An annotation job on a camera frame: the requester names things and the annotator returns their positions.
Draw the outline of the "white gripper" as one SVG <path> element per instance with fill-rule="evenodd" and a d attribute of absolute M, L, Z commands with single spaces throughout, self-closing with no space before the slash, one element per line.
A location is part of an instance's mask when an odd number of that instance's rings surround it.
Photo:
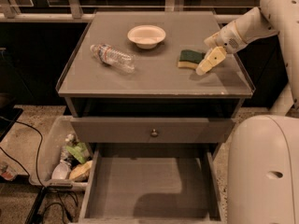
<path fill-rule="evenodd" d="M 211 48 L 196 68 L 196 74 L 201 76 L 225 60 L 227 53 L 237 53 L 248 44 L 247 32 L 249 26 L 241 21 L 231 21 L 218 33 L 204 40 Z"/>

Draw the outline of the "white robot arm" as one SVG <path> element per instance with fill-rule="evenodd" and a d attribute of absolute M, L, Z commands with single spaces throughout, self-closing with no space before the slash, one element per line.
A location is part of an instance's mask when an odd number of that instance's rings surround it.
<path fill-rule="evenodd" d="M 228 224 L 299 224 L 299 0 L 260 0 L 260 5 L 205 40 L 209 47 L 196 73 L 203 75 L 249 43 L 278 37 L 288 84 L 267 115 L 235 130 L 228 161 Z"/>

